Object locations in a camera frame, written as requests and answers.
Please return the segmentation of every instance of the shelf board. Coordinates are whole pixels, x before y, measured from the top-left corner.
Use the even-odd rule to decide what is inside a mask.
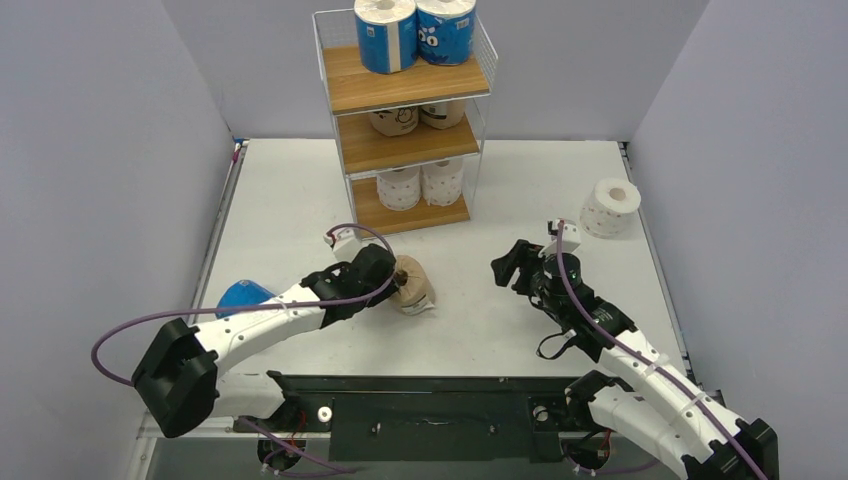
[[[371,126],[367,113],[339,117],[339,139],[346,173],[367,172],[480,151],[468,117],[438,130],[419,122],[406,135],[387,137]]]
[[[453,66],[430,65],[419,58],[402,72],[383,75],[362,66],[356,45],[325,48],[323,55],[333,115],[489,93],[474,57]]]
[[[427,202],[421,199],[418,205],[409,210],[389,210],[380,203],[377,196],[377,179],[373,177],[353,182],[353,201],[356,204],[356,221],[384,235],[464,222],[471,218],[462,196],[447,207],[427,205]]]

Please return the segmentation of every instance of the gray wall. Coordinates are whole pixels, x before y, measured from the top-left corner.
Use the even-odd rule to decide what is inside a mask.
[[[698,378],[848,477],[848,3],[713,0],[631,146]]]
[[[0,45],[0,477],[122,478],[143,405],[88,352],[188,302],[232,142],[158,0],[3,2]]]
[[[708,0],[480,0],[489,135],[627,140]],[[310,15],[353,0],[163,0],[236,135],[330,137]]]

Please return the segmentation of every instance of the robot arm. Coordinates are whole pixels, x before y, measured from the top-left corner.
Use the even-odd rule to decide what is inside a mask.
[[[548,223],[549,233],[556,233]],[[564,231],[571,229],[568,224]],[[581,349],[618,377],[613,380],[591,372],[566,390],[569,415],[587,430],[612,429],[630,439],[671,468],[680,478],[747,479],[750,471],[730,442],[704,410],[734,436],[768,478],[777,479],[777,438],[765,422],[748,425],[735,413],[712,401],[685,375],[668,364],[633,321],[615,305],[595,296],[582,282],[580,261],[571,252],[579,245],[576,228],[563,235],[563,260],[569,285],[597,326],[618,343],[610,342],[581,315],[568,295],[557,265],[556,248],[519,240],[512,250],[492,262],[495,283],[530,298],[567,332],[567,347]],[[637,361],[620,345],[645,357]],[[662,368],[675,382],[660,375]],[[697,392],[691,400],[681,389]]]
[[[395,259],[368,245],[306,276],[282,295],[249,312],[189,327],[177,318],[157,333],[132,376],[132,384],[165,437],[183,435],[209,417],[268,418],[284,401],[267,374],[231,373],[242,360],[294,335],[325,328],[377,305],[397,291]]]

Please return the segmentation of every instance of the toilet paper roll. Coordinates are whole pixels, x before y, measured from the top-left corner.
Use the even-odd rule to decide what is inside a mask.
[[[635,185],[620,178],[604,178],[580,210],[580,226],[589,235],[612,238],[632,223],[642,196]]]
[[[418,54],[435,65],[459,65],[471,57],[476,0],[416,0]]]
[[[398,255],[395,260],[395,281],[399,288],[389,297],[391,304],[406,315],[435,308],[436,292],[421,264],[407,255]]]
[[[418,108],[393,108],[368,113],[371,126],[389,137],[405,135],[418,126]]]
[[[429,163],[421,168],[421,183],[427,205],[446,207],[462,194],[461,158]]]
[[[433,128],[444,130],[459,123],[465,116],[465,100],[421,105],[421,121]]]
[[[377,196],[389,210],[409,210],[421,198],[421,168],[410,167],[377,174]]]
[[[414,0],[356,0],[356,34],[362,65],[394,73],[418,59],[418,18]]]

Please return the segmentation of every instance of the screw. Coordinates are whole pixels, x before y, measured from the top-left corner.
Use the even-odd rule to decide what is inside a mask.
[[[539,405],[533,409],[533,418],[535,418],[537,422],[546,422],[548,420],[548,409]]]
[[[318,409],[318,420],[321,423],[327,423],[333,418],[333,410],[330,407],[321,407]]]

